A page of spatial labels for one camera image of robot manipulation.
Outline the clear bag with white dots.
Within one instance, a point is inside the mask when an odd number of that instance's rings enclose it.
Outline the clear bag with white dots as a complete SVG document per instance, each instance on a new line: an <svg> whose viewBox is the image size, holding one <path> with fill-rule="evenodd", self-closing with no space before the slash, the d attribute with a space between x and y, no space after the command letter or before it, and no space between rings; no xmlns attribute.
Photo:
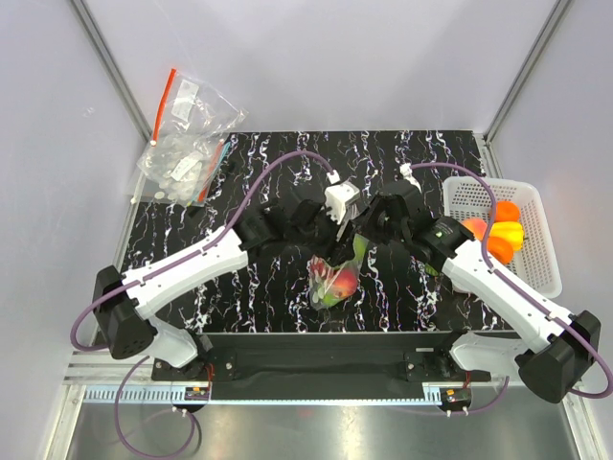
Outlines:
<svg viewBox="0 0 613 460"><path fill-rule="evenodd" d="M310 259L308 271L308 298L316 310L329 309L351 297L357 290L360 269L369 241L362 236L353 240L354 257L332 267L317 256Z"/></svg>

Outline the green apple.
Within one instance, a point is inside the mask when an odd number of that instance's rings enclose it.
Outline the green apple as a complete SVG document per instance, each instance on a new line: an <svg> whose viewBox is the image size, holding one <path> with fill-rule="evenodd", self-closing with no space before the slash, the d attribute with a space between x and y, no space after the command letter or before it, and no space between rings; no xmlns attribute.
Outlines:
<svg viewBox="0 0 613 460"><path fill-rule="evenodd" d="M365 256L367 252L368 244L369 244L369 241L366 238L360 235L356 235L354 237L353 250L354 250L354 254L356 258L362 259Z"/></svg>

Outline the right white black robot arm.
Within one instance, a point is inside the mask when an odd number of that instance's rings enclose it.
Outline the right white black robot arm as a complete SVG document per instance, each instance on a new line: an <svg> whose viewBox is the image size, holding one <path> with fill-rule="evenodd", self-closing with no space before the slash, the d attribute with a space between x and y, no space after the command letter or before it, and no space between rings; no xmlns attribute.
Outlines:
<svg viewBox="0 0 613 460"><path fill-rule="evenodd" d="M385 186L354 222L371 242L398 242L409 254L472 293L518 334L509 340L461 333L435 355L447 380L466 371L518 377L537 397L559 403L594 364L601 322L591 312L574 314L526 284L498 262L482 241L451 216L433 218L422 193L406 180Z"/></svg>

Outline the red yellow pomegranate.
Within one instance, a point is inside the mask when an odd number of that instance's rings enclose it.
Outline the red yellow pomegranate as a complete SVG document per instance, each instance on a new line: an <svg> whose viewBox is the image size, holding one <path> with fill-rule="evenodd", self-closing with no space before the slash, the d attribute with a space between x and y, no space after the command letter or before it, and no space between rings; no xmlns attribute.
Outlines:
<svg viewBox="0 0 613 460"><path fill-rule="evenodd" d="M343 300L352 296L358 285L358 276L350 267L339 269L331 284L331 292L335 299Z"/></svg>

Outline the red apple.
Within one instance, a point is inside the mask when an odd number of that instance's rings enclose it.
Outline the red apple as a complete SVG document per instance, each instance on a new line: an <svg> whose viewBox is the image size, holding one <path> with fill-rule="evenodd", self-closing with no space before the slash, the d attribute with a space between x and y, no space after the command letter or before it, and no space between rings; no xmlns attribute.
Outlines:
<svg viewBox="0 0 613 460"><path fill-rule="evenodd" d="M314 257L310 262L310 277L315 283L324 283L330 274L330 266L323 260Z"/></svg>

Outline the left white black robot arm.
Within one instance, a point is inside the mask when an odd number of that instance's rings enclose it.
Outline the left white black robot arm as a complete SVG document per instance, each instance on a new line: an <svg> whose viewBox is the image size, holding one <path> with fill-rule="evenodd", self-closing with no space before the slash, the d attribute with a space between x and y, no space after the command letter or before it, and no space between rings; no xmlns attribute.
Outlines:
<svg viewBox="0 0 613 460"><path fill-rule="evenodd" d="M95 315L111 356L148 355L172 366L188 380L206 370L201 345L185 329L157 313L174 299L226 273L246 267L259 252L301 244L325 253L337 240L348 207L332 196L259 208L241 203L228 223L210 237L149 266L123 274L105 271L105 294Z"/></svg>

